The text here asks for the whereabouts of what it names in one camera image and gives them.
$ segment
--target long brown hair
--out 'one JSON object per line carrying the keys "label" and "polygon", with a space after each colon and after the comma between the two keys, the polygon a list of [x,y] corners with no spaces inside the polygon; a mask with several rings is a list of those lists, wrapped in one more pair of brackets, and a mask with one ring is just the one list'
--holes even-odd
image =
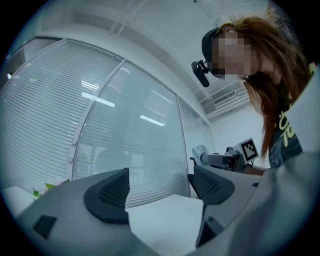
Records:
{"label": "long brown hair", "polygon": [[292,29],[274,13],[269,12],[264,18],[248,16],[227,22],[220,30],[224,26],[235,28],[249,39],[281,76],[278,85],[260,72],[242,80],[250,103],[263,116],[261,157],[264,159],[274,137],[276,117],[283,110],[281,106],[293,104],[310,79],[308,62]]}

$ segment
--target woman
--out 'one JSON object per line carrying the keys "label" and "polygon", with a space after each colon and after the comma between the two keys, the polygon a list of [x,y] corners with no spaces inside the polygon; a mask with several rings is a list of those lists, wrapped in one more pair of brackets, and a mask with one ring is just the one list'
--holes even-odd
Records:
{"label": "woman", "polygon": [[302,148],[286,119],[311,75],[295,34],[275,16],[249,16],[223,24],[202,39],[208,69],[219,78],[240,78],[250,102],[263,116],[261,157],[272,168]]}

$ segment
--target t-shirt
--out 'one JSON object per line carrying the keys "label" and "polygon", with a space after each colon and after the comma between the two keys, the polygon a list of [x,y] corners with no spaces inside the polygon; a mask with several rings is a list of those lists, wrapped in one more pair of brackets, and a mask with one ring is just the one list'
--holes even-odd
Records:
{"label": "t-shirt", "polygon": [[[310,64],[311,75],[316,68]],[[275,119],[273,140],[269,149],[269,164],[271,168],[280,167],[289,158],[295,157],[302,152],[295,131],[286,118],[287,111],[291,108],[288,104],[290,95],[279,94],[279,114]]]}

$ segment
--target black headband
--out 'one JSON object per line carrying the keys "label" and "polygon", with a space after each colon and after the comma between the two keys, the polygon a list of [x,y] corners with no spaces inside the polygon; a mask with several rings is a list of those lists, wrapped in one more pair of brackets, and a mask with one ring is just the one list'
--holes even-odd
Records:
{"label": "black headband", "polygon": [[202,54],[207,63],[212,63],[212,40],[216,38],[218,27],[210,30],[202,38]]}

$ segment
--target ceiling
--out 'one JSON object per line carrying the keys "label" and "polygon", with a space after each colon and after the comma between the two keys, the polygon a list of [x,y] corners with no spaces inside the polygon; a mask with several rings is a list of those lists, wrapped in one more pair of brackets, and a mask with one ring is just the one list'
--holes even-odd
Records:
{"label": "ceiling", "polygon": [[216,27],[250,12],[265,12],[268,0],[74,0],[68,1],[68,22],[105,29],[140,45],[175,72],[195,94],[205,113],[216,110],[213,100],[242,85],[209,74],[204,88],[191,69],[203,60],[201,40]]}

